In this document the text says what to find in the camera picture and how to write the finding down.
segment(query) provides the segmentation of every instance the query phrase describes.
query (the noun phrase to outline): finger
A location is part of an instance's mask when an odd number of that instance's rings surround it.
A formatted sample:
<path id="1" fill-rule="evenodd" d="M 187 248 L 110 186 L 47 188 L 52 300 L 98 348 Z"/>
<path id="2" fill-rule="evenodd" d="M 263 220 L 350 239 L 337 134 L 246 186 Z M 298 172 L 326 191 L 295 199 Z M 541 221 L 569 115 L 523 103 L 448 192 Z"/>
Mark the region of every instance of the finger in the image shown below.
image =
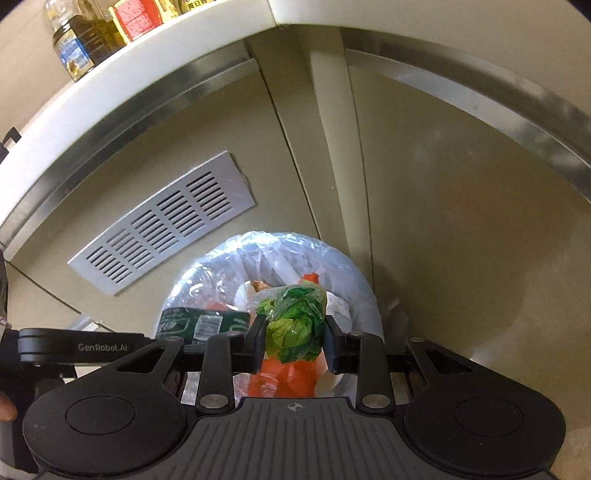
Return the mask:
<path id="1" fill-rule="evenodd" d="M 17 408 L 5 394 L 0 393 L 0 421 L 14 421 L 17 419 Z"/>

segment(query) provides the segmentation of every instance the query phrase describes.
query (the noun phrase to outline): red package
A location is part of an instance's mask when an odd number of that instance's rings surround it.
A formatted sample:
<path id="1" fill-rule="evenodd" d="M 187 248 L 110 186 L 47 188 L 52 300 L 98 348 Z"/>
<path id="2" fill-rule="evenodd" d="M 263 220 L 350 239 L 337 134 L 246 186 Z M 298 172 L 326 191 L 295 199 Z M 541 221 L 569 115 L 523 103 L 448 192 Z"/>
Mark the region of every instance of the red package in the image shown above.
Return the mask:
<path id="1" fill-rule="evenodd" d="M 307 273 L 301 279 L 311 281 L 312 283 L 315 283 L 316 285 L 320 285 L 320 281 L 318 279 L 318 273 L 314 273 L 314 272 Z"/>
<path id="2" fill-rule="evenodd" d="M 162 25 L 162 18 L 154 0 L 119 0 L 112 7 L 119 32 L 128 41 L 140 38 Z"/>

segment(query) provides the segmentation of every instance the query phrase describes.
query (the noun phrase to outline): shelf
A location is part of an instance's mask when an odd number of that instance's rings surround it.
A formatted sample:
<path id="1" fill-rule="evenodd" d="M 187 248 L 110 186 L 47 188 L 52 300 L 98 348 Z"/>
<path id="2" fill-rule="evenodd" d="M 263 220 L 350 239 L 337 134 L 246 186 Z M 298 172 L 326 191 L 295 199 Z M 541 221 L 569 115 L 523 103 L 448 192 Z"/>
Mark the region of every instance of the shelf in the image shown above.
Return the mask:
<path id="1" fill-rule="evenodd" d="M 218 0 L 134 41 L 66 90 L 0 164 L 5 256 L 125 144 L 257 71 L 241 40 L 274 26 L 265 0 Z"/>

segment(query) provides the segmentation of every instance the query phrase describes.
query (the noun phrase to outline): cabinet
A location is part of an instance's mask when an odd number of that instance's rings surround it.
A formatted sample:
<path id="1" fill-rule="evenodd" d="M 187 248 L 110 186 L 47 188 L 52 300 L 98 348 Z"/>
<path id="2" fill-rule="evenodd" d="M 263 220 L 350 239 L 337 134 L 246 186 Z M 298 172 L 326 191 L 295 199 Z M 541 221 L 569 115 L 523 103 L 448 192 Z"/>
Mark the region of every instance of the cabinet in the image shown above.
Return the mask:
<path id="1" fill-rule="evenodd" d="M 384 317 L 400 298 L 413 335 L 552 399 L 568 428 L 553 471 L 583 478 L 573 459 L 586 456 L 591 423 L 591 372 L 576 368 L 591 361 L 588 202 L 471 115 L 357 67 L 350 75 Z"/>
<path id="2" fill-rule="evenodd" d="M 111 297 L 68 260 L 122 215 L 228 150 L 256 206 L 205 235 Z M 254 73 L 151 128 L 88 177 L 19 250 L 14 264 L 77 310 L 119 331 L 149 334 L 181 269 L 249 230 L 317 236 L 310 208 L 262 77 Z"/>

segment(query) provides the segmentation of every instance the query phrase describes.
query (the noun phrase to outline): oil bottle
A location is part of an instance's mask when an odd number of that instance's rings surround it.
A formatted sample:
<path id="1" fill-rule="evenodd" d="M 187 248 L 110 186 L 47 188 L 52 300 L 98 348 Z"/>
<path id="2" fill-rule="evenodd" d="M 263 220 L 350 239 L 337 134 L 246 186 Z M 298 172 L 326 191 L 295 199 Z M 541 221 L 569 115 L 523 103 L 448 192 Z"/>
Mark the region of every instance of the oil bottle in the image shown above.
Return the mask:
<path id="1" fill-rule="evenodd" d="M 94 0 L 46 0 L 44 10 L 53 48 L 75 82 L 122 46 Z"/>
<path id="2" fill-rule="evenodd" d="M 117 29 L 117 25 L 114 22 L 113 16 L 109 10 L 109 7 L 115 2 L 115 0 L 95 0 L 96 5 L 99 8 L 101 19 L 97 26 L 99 27 L 103 37 L 105 37 L 112 45 L 113 52 L 116 52 L 122 47 L 125 47 L 126 42 L 124 41 L 121 33 Z"/>

